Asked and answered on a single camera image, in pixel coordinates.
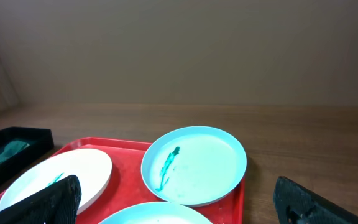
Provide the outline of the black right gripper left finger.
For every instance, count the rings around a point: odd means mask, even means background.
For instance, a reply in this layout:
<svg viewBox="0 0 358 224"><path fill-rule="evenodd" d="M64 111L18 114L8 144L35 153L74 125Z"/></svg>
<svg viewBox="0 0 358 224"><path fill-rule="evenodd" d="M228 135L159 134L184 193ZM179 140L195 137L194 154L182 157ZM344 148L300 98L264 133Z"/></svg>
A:
<svg viewBox="0 0 358 224"><path fill-rule="evenodd" d="M0 224L74 224L80 200L79 179L69 175L1 210Z"/></svg>

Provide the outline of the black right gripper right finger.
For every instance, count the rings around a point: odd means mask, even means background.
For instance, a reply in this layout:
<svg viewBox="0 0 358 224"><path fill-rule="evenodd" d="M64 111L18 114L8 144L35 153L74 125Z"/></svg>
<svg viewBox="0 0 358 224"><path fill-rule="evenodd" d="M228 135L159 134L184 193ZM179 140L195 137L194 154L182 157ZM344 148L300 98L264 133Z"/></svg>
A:
<svg viewBox="0 0 358 224"><path fill-rule="evenodd" d="M280 224L358 224L358 216L297 184L278 177L273 203Z"/></svg>

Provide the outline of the white plate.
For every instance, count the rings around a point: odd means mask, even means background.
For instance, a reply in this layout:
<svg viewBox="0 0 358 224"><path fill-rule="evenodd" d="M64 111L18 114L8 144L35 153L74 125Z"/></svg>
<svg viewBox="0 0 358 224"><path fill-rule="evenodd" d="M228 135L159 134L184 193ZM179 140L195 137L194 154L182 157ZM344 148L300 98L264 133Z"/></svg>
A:
<svg viewBox="0 0 358 224"><path fill-rule="evenodd" d="M4 192L0 211L68 177L77 176L81 200L77 213L85 211L104 192L111 177L112 160L98 149L75 149L53 156L22 174Z"/></svg>

